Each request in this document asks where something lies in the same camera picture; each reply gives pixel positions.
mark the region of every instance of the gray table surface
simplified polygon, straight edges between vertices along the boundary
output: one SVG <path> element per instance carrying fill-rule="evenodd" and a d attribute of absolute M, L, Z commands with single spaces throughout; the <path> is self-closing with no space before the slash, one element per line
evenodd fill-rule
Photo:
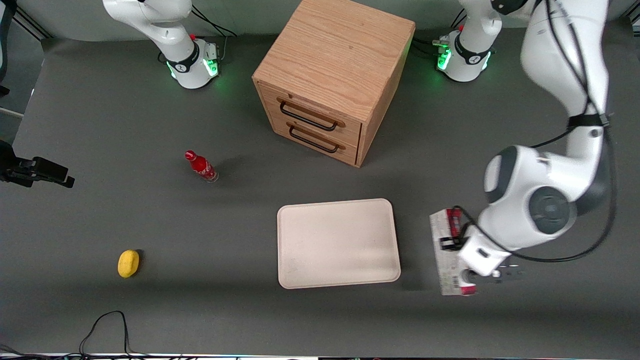
<path fill-rule="evenodd" d="M 274 37 L 230 39 L 221 77 L 199 90 L 179 87 L 151 42 L 45 43 L 15 150 L 57 161 L 77 181 L 71 190 L 1 186 L 0 341 L 73 351 L 96 317 L 120 309 L 141 352 L 637 358 L 640 66 L 624 22 L 604 42 L 620 177 L 611 239 L 580 261 L 515 261 L 523 281 L 440 295 L 428 216 L 454 204 L 478 214 L 491 157 L 551 138 L 566 122 L 520 68 L 523 33 L 505 29 L 486 72 L 467 84 L 412 50 L 361 169 L 272 132 L 250 76 Z M 217 183 L 196 178 L 187 149 L 214 163 Z M 281 206 L 377 197 L 394 207 L 400 280 L 280 287 Z M 581 250 L 604 215 L 527 253 Z M 127 280 L 116 272 L 125 249 L 146 256 Z M 122 351 L 120 320 L 104 319 L 86 349 Z"/>

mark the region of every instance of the yellow sponge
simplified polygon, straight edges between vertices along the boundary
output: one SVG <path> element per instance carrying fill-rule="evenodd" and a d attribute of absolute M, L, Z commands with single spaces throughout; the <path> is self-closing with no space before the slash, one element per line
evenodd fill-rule
<path fill-rule="evenodd" d="M 118 274 L 125 279 L 135 274 L 140 265 L 140 255 L 135 250 L 127 250 L 120 255 L 118 260 Z"/>

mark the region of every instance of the drawer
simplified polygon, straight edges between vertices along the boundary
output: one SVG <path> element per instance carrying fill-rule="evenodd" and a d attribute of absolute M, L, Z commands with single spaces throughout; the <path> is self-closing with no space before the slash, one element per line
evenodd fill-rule
<path fill-rule="evenodd" d="M 324 134 L 306 129 L 293 123 L 293 121 L 275 120 L 273 131 L 287 139 L 300 143 L 308 148 L 317 150 L 327 156 L 338 159 L 349 165 L 355 165 L 358 148 L 329 139 Z"/>
<path fill-rule="evenodd" d="M 273 119 L 285 119 L 294 124 L 296 129 L 306 129 L 330 140 L 358 147 L 359 122 L 322 114 L 319 109 L 313 109 L 296 99 L 295 95 L 275 90 L 264 83 L 260 83 L 260 91 Z"/>

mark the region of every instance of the bottle cap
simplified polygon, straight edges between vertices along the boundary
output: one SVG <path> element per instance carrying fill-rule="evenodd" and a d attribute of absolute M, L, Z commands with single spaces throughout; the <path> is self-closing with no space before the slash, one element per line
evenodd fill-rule
<path fill-rule="evenodd" d="M 184 153 L 184 158 L 189 161 L 196 160 L 197 157 L 196 153 L 191 150 L 187 150 L 187 152 Z"/>

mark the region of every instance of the white tray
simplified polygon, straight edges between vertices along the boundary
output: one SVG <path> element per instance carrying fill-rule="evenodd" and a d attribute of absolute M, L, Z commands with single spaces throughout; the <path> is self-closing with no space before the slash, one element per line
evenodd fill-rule
<path fill-rule="evenodd" d="M 278 211 L 278 281 L 285 289 L 391 282 L 400 277 L 386 199 L 287 205 Z"/>

